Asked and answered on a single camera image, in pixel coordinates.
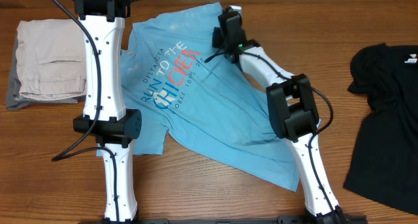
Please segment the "light blue printed t-shirt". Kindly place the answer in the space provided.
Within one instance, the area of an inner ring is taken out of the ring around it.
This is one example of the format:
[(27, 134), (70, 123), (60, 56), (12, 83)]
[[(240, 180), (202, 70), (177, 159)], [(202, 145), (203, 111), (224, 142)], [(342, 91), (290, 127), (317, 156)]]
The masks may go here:
[(121, 55), (125, 105), (142, 114), (134, 154), (163, 152), (166, 135), (185, 148), (295, 191), (299, 174), (268, 120), (266, 95), (215, 50), (219, 3), (133, 24)]

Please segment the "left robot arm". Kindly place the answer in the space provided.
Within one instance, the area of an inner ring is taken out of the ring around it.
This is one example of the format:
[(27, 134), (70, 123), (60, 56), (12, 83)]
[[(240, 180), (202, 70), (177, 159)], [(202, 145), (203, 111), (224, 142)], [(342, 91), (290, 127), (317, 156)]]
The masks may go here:
[(139, 0), (73, 0), (83, 25), (86, 101), (73, 120), (75, 131), (95, 137), (104, 163), (106, 209), (102, 223), (138, 223), (133, 189), (133, 149), (142, 116), (125, 106), (121, 87), (121, 42), (131, 3)]

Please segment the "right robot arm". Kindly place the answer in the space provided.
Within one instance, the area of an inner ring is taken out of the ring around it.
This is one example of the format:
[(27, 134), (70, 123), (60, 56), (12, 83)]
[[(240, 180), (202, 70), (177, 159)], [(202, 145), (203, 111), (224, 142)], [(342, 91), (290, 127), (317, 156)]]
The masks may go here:
[(273, 131), (289, 142), (305, 200), (302, 223), (344, 223), (346, 218), (332, 192), (319, 152), (319, 113), (314, 95), (323, 94), (305, 74), (282, 69), (242, 28), (241, 8), (229, 6), (218, 17), (212, 46), (266, 90), (268, 116)]

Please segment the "folded beige trousers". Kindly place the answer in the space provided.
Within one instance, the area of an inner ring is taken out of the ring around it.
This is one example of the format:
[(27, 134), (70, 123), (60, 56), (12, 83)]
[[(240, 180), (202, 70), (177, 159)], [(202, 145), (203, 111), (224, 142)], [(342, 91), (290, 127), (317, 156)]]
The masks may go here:
[(54, 101), (86, 94), (82, 30), (72, 20), (21, 21), (16, 72), (22, 97)]

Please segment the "black t-shirt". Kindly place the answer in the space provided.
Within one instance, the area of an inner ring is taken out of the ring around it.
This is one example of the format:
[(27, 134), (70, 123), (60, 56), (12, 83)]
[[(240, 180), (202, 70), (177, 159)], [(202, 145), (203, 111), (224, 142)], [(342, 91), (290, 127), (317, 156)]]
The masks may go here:
[(358, 51), (348, 91), (365, 95), (371, 113), (360, 126), (344, 188), (417, 213), (417, 46), (385, 43)]

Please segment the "folded grey garment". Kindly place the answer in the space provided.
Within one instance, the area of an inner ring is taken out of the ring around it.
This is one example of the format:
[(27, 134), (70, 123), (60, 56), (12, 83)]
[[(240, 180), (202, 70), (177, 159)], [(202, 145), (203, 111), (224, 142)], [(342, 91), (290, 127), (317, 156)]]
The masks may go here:
[(19, 81), (16, 65), (16, 50), (18, 47), (18, 39), (15, 37), (14, 39), (14, 47), (12, 51), (12, 63), (10, 66), (10, 72), (8, 76), (8, 88), (7, 94), (5, 99), (5, 108), (7, 110), (19, 110), (21, 108), (25, 108), (32, 104), (75, 104), (79, 103), (80, 101), (85, 101), (85, 96), (78, 96), (78, 97), (70, 97), (61, 100), (47, 100), (47, 101), (40, 101), (35, 99), (30, 99), (26, 97), (21, 97), (19, 94), (19, 90), (21, 88), (21, 82)]

